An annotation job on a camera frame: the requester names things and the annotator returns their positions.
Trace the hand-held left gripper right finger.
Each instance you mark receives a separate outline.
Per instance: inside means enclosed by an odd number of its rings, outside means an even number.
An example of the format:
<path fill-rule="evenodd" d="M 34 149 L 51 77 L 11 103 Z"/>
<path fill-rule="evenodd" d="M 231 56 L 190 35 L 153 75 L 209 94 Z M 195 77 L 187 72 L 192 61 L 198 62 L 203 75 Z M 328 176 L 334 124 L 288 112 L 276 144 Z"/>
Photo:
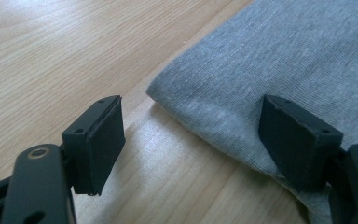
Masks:
<path fill-rule="evenodd" d="M 265 95 L 258 135 L 295 190 L 323 190 L 324 167 L 340 150 L 341 131 L 290 100 Z"/>

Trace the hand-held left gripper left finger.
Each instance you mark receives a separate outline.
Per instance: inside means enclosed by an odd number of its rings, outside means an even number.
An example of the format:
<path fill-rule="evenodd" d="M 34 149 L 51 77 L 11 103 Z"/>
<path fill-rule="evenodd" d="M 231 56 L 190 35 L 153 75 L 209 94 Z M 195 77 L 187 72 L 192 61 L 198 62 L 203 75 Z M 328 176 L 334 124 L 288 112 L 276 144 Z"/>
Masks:
<path fill-rule="evenodd" d="M 76 194 L 102 194 L 126 142 L 121 100 L 119 95 L 98 100 L 62 133 Z"/>

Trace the grey shorts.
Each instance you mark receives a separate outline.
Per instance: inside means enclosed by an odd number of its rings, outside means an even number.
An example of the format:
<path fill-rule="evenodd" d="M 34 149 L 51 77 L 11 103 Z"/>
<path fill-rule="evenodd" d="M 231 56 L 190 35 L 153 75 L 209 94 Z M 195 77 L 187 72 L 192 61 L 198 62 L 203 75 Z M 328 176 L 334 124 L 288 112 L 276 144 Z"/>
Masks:
<path fill-rule="evenodd" d="M 191 132 L 293 192 L 311 224 L 358 224 L 358 0 L 254 0 L 147 92 Z M 260 141 L 265 95 L 343 133 L 323 190 L 295 190 Z"/>

